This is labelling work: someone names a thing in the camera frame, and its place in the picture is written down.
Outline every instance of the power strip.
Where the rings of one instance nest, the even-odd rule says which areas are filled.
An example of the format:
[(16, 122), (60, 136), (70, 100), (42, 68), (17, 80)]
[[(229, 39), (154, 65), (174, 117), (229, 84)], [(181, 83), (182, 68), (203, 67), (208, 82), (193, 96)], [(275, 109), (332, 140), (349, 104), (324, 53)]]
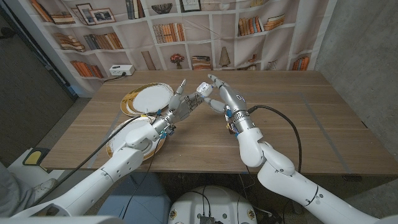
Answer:
[(112, 65), (109, 71), (111, 75), (120, 76), (123, 72), (126, 72), (126, 75), (132, 75), (135, 69), (132, 65)]

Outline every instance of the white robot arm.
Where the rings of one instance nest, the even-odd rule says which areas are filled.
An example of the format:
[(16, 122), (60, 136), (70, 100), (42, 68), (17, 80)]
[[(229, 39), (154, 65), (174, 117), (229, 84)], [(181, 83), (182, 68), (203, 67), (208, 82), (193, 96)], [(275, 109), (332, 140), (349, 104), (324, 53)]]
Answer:
[(209, 78), (226, 102), (226, 116), (231, 121), (229, 125), (237, 132), (242, 161), (248, 167), (263, 164), (257, 178), (265, 188), (295, 200), (323, 223), (370, 224), (378, 221), (296, 172), (288, 157), (262, 140), (261, 131), (252, 122), (243, 96), (216, 76), (209, 75)]
[(201, 94), (195, 92), (182, 96), (186, 81), (170, 99), (165, 116), (160, 115), (152, 124), (145, 124), (130, 131), (126, 143), (114, 151), (112, 158), (94, 171), (67, 193), (49, 202), (28, 208), (13, 218), (34, 216), (79, 216), (93, 206), (97, 200), (121, 177), (137, 169), (143, 162), (144, 153), (152, 148), (154, 142), (165, 135), (172, 135), (175, 123), (184, 120), (203, 102)]

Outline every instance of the bowl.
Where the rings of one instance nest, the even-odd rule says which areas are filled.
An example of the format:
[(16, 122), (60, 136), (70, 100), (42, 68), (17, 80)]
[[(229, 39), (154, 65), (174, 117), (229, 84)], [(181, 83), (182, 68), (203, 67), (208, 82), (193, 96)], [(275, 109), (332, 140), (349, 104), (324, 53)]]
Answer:
[(172, 10), (173, 4), (172, 3), (165, 3), (165, 4), (158, 4), (151, 6), (152, 9), (158, 14), (166, 14)]

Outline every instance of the gold-rimmed plate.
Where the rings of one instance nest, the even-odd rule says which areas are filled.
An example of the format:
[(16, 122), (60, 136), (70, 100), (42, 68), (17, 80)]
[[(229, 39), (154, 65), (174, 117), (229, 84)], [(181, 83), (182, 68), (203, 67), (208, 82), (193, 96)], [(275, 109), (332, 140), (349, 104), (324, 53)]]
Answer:
[[(130, 119), (128, 119), (127, 121), (121, 123), (119, 126), (117, 126), (111, 134), (113, 134), (116, 130), (118, 130), (121, 126), (123, 126), (124, 124), (126, 124)], [(147, 124), (147, 123), (151, 123), (153, 122), (153, 120), (155, 120), (154, 117), (152, 116), (143, 116), (140, 118), (135, 119), (134, 121), (132, 121), (131, 123), (129, 123), (126, 127), (124, 127), (122, 130), (120, 130), (120, 132), (118, 132), (111, 140), (108, 141), (108, 143), (106, 143), (106, 153), (108, 154), (109, 157), (113, 156), (113, 153), (115, 151), (120, 150), (122, 147), (124, 147), (125, 145), (125, 138), (126, 135), (133, 129), (136, 128), (140, 128), (141, 126)], [(163, 143), (165, 141), (164, 139), (158, 139), (156, 142), (153, 142), (152, 147), (150, 150), (146, 151), (144, 153), (144, 161), (151, 158), (155, 152), (158, 152), (159, 149), (163, 146)]]
[(128, 116), (155, 113), (169, 104), (173, 94), (173, 89), (167, 84), (149, 83), (129, 92), (122, 99), (120, 107)]

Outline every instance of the wooden table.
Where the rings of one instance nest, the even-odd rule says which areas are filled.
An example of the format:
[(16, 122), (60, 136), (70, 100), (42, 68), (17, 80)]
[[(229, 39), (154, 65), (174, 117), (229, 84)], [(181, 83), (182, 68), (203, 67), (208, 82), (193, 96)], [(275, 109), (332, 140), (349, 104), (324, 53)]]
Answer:
[[(286, 114), (297, 126), (303, 147), (304, 174), (396, 175), (398, 163), (365, 127), (351, 108), (319, 72), (211, 71), (245, 97), (248, 107), (268, 105)], [(162, 82), (174, 90), (186, 78), (185, 93), (201, 82), (211, 83), (208, 71), (147, 71), (104, 84), (79, 114), (42, 165), (49, 169), (73, 169), (129, 119), (120, 101), (146, 83)], [(218, 91), (212, 97), (219, 99)], [(288, 122), (271, 111), (251, 115), (265, 140), (289, 157), (297, 167), (297, 140)], [(240, 173), (246, 168), (235, 136), (226, 129), (224, 115), (200, 105), (185, 121), (177, 123), (155, 155), (154, 172)], [(105, 148), (87, 162), (97, 169), (109, 159)], [(147, 170), (149, 160), (139, 170)]]

